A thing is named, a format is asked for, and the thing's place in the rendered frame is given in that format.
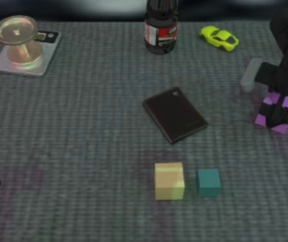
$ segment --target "bottle label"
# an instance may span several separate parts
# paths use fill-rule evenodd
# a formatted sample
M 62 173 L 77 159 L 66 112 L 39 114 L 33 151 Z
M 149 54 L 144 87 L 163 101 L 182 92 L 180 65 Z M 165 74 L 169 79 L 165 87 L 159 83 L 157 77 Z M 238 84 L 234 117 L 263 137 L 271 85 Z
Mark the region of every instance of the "bottle label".
M 155 28 L 145 22 L 145 40 L 153 46 L 167 47 L 176 41 L 177 25 L 167 28 Z

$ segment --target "purple block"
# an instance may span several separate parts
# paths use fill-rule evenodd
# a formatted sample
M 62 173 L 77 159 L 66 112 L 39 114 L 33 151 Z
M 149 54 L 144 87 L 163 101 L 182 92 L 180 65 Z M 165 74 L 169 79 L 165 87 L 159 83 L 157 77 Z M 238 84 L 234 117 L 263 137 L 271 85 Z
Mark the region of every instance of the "purple block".
M 267 96 L 264 98 L 263 103 L 276 104 L 278 102 L 279 97 L 280 97 L 279 93 L 269 92 L 267 94 Z M 288 97 L 285 97 L 282 106 L 288 107 Z M 261 115 L 261 114 L 257 114 L 255 124 L 266 127 L 266 117 Z M 279 126 L 272 128 L 273 131 L 276 131 L 276 132 L 281 133 L 281 134 L 285 134 L 287 129 L 288 129 L 288 125 L 279 125 Z

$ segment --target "car window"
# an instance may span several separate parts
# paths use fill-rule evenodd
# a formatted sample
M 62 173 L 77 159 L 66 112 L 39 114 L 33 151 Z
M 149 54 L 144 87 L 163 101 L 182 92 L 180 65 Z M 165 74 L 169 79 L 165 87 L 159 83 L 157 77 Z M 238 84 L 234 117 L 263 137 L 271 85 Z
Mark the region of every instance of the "car window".
M 213 37 L 213 39 L 217 40 L 217 41 L 222 41 L 222 39 L 220 39 L 219 37 L 215 36 Z
M 229 44 L 234 44 L 236 40 L 232 36 L 230 36 L 228 39 L 226 39 L 226 42 L 228 42 Z
M 218 30 L 214 30 L 214 31 L 212 32 L 211 36 L 214 36 L 214 35 L 218 34 L 219 32 L 220 32 L 219 29 L 218 29 Z

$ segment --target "beige scale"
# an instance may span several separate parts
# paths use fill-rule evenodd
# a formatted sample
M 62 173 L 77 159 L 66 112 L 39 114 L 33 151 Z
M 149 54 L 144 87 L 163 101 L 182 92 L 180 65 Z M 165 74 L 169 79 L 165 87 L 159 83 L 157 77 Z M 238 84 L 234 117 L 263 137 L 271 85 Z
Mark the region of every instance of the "beige scale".
M 0 21 L 0 72 L 24 76 L 42 76 L 59 44 L 61 34 L 37 29 L 27 16 Z

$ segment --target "red label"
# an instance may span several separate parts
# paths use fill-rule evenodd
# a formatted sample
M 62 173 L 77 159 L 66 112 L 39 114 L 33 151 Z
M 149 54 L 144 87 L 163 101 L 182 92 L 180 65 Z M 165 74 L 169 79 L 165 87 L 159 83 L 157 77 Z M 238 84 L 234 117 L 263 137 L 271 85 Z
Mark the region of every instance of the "red label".
M 158 38 L 175 38 L 177 32 L 177 25 L 173 25 L 168 28 L 158 29 Z

